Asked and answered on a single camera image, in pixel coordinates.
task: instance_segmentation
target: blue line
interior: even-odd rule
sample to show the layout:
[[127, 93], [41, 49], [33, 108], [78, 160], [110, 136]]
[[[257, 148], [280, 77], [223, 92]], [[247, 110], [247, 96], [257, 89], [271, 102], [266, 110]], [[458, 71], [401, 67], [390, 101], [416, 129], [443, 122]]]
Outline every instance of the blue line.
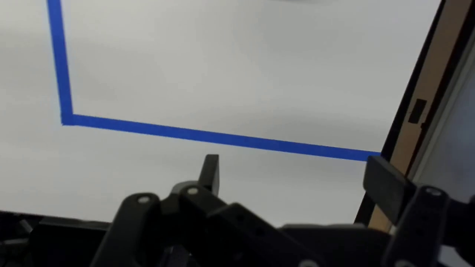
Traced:
[[48, 0], [51, 37], [54, 46], [54, 58], [57, 68], [57, 83], [60, 95], [61, 122], [72, 125], [73, 96], [70, 88], [69, 56], [64, 37], [63, 7], [61, 0]]
[[167, 136], [167, 138], [180, 138], [180, 139], [201, 141], [201, 142], [214, 142], [214, 144], [223, 144], [223, 145], [250, 147], [250, 148], [272, 150], [272, 151], [281, 151], [281, 153], [309, 154], [309, 156], [335, 157], [335, 159], [346, 159], [346, 160], [367, 160], [370, 156], [378, 154], [378, 153], [364, 151], [364, 150], [326, 147], [326, 145], [314, 145], [314, 144], [303, 144], [303, 142], [243, 136], [243, 135], [232, 135], [232, 134], [173, 128], [173, 126], [127, 122], [127, 120], [116, 120], [116, 119], [106, 119], [106, 117], [79, 116], [79, 114], [75, 116], [73, 122], [78, 126], [99, 128], [99, 129], [108, 129], [108, 131], [134, 132], [134, 134], [143, 134], [143, 135], [156, 135], [156, 136]]
[[76, 125], [76, 126], [97, 128], [97, 129], [106, 129], [106, 131], [121, 131], [121, 132], [133, 132], [133, 134], [155, 135], [155, 136], [165, 136], [165, 138], [179, 138], [179, 139], [214, 142], [214, 144], [223, 144], [223, 145], [271, 150], [271, 151], [281, 151], [281, 153], [335, 157], [335, 159], [345, 159], [345, 160], [366, 162], [370, 156], [379, 154], [379, 153], [366, 151], [366, 150], [326, 147], [326, 145], [317, 145], [317, 144], [303, 144], [303, 142], [292, 142], [292, 141], [281, 141], [281, 139], [268, 139], [268, 138], [256, 138], [256, 136], [244, 136], [244, 135], [232, 135], [232, 134], [222, 134], [222, 132], [210, 132], [210, 131], [198, 131], [198, 129], [186, 129], [186, 128], [174, 128], [174, 126], [164, 126], [164, 125], [151, 125], [151, 123], [140, 123], [140, 122], [127, 122], [127, 120], [118, 120], [118, 119], [75, 114], [61, 0], [48, 0], [48, 10], [50, 10], [51, 36], [53, 36], [53, 45], [54, 45], [63, 125]]

